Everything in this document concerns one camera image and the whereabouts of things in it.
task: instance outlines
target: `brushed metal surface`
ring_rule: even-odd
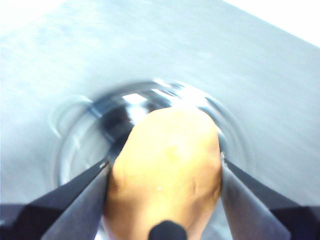
[[[48,115],[139,78],[179,80],[223,103],[268,187],[320,199],[320,49],[222,1],[69,0],[1,39],[1,201],[51,189]]]

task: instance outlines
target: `stainless steel bowl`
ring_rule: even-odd
[[[67,133],[61,134],[57,127],[61,118],[77,103],[85,103],[85,110],[71,122]],[[195,106],[212,117],[218,127],[222,154],[243,170],[255,170],[246,134],[218,100],[180,81],[152,79],[118,87],[95,101],[80,96],[57,108],[50,120],[52,130],[61,137],[52,168],[54,185],[67,183],[103,157],[113,162],[133,126],[146,114],[156,109],[185,105]],[[222,207],[218,206],[214,214],[223,215]],[[222,225],[227,225],[225,218],[221,219]]]

